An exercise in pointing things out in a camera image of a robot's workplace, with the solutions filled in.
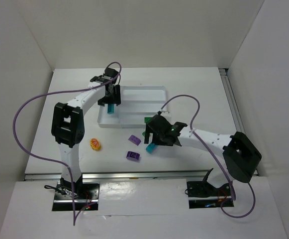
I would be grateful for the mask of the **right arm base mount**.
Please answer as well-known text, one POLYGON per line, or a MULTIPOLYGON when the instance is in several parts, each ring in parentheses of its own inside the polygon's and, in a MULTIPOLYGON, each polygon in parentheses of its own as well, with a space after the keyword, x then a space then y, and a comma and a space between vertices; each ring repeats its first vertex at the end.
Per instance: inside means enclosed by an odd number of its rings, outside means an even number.
POLYGON ((206 181, 188 181, 185 194, 190 209, 220 208, 222 203, 223 207, 234 207, 228 183, 215 188, 206 181))

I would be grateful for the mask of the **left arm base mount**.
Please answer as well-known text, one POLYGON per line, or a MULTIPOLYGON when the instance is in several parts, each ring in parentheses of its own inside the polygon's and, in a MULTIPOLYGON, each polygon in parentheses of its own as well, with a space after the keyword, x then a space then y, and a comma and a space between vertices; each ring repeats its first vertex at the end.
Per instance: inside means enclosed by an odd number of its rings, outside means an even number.
MULTIPOLYGON (((69 189, 61 187, 58 183, 56 186, 45 185, 45 189, 54 191, 52 211, 62 212, 71 211, 72 192, 69 189)), ((98 183, 83 184, 80 192, 74 193, 75 209, 80 211, 97 211, 100 185, 98 183)))

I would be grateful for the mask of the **teal curved lego brick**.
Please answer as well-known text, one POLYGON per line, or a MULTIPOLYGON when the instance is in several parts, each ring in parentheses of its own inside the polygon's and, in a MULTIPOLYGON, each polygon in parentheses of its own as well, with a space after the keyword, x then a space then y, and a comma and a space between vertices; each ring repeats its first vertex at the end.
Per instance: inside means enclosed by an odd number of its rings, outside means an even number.
POLYGON ((157 148, 157 145, 154 143, 150 143, 147 147, 146 147, 146 151, 150 154, 152 154, 154 152, 154 150, 157 148))

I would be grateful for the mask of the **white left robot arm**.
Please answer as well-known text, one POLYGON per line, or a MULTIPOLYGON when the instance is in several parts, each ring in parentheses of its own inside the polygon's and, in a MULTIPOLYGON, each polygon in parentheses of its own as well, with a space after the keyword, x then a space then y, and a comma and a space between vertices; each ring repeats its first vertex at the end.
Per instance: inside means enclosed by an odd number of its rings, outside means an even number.
POLYGON ((88 87, 66 103, 54 106, 51 133, 58 143, 61 162, 61 186, 79 194, 83 177, 79 165, 79 144, 85 134, 84 116, 93 105, 121 104, 121 71, 106 67, 104 73, 90 80, 88 87))

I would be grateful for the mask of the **teal long lego brick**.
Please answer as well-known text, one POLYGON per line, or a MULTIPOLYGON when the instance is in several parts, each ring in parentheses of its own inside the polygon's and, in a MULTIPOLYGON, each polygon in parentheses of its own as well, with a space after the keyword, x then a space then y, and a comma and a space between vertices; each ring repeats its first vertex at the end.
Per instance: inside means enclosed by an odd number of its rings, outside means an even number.
POLYGON ((115 104, 108 104, 107 105, 107 114, 108 115, 115 114, 115 108, 116 108, 115 104))

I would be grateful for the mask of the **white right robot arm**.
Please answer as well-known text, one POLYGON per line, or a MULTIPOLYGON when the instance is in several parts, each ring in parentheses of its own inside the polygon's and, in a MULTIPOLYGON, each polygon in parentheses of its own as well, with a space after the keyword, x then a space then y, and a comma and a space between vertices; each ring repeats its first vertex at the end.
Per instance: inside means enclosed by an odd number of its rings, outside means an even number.
POLYGON ((219 169, 212 169, 206 182, 220 188, 234 180, 249 183, 262 159, 261 153, 242 132, 234 135, 216 134, 191 128, 186 123, 171 124, 161 115, 153 116, 145 129, 144 143, 160 146, 184 146, 204 150, 211 154, 219 169))

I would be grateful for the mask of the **green long lego brick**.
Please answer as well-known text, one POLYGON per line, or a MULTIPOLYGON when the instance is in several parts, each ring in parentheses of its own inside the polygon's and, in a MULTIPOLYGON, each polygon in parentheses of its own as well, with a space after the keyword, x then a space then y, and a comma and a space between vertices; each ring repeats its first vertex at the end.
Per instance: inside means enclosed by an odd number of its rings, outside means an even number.
POLYGON ((151 119, 152 119, 152 117, 145 117, 144 118, 144 123, 147 124, 151 119))

